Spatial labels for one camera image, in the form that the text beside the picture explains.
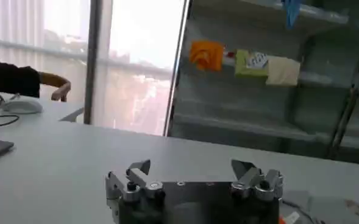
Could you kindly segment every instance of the chair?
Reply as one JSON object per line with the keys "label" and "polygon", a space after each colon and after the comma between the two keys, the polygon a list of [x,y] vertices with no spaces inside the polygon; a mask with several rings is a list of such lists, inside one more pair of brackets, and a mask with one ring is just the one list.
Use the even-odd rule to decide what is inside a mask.
{"label": "chair", "polygon": [[71,82],[61,76],[47,73],[38,72],[40,74],[40,83],[48,86],[58,87],[56,91],[52,93],[51,99],[54,101],[61,100],[67,101],[67,94],[71,90]]}

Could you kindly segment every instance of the orange object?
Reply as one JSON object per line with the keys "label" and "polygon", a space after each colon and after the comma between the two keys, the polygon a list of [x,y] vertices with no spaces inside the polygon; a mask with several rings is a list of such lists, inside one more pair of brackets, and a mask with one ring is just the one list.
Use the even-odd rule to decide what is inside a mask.
{"label": "orange object", "polygon": [[190,61],[200,70],[221,71],[224,46],[212,41],[195,41],[191,45]]}
{"label": "orange object", "polygon": [[283,219],[280,217],[278,224],[285,224],[285,221],[283,221]]}

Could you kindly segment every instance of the screw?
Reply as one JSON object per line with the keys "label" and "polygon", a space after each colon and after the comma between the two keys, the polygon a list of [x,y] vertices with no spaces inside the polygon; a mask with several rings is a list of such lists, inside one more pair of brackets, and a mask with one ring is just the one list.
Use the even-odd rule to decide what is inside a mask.
{"label": "screw", "polygon": [[260,188],[262,188],[263,190],[270,190],[270,184],[269,182],[265,181],[265,180],[262,180],[260,183],[259,183],[259,186]]}
{"label": "screw", "polygon": [[159,184],[158,183],[151,183],[149,186],[151,188],[156,188],[156,187],[159,187]]}
{"label": "screw", "polygon": [[137,188],[137,184],[135,184],[134,182],[130,181],[126,184],[128,191],[135,191]]}

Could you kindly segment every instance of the table surface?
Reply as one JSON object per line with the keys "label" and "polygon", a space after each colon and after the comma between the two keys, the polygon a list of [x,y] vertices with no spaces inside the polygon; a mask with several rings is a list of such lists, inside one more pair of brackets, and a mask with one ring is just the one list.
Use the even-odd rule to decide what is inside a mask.
{"label": "table surface", "polygon": [[[5,100],[9,100],[13,94],[0,93]],[[20,115],[22,124],[34,124],[34,122],[54,122],[54,121],[75,121],[75,118],[83,113],[83,103],[57,102],[47,99],[37,99],[33,97],[21,96],[21,99],[38,100],[43,106],[43,112],[38,114]],[[0,115],[9,114],[0,109]]]}
{"label": "table surface", "polygon": [[240,159],[279,169],[285,190],[359,201],[356,164],[70,122],[29,126],[0,129],[0,140],[15,143],[0,157],[0,223],[113,223],[104,175],[142,159],[151,159],[150,175],[162,181],[232,181],[230,160]]}

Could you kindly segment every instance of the computer mouse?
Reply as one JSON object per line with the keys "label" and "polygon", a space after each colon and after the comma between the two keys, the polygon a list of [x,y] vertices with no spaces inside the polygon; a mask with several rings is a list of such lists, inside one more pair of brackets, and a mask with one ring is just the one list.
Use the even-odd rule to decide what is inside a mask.
{"label": "computer mouse", "polygon": [[35,100],[17,99],[3,103],[2,109],[14,114],[37,114],[43,111],[43,106]]}

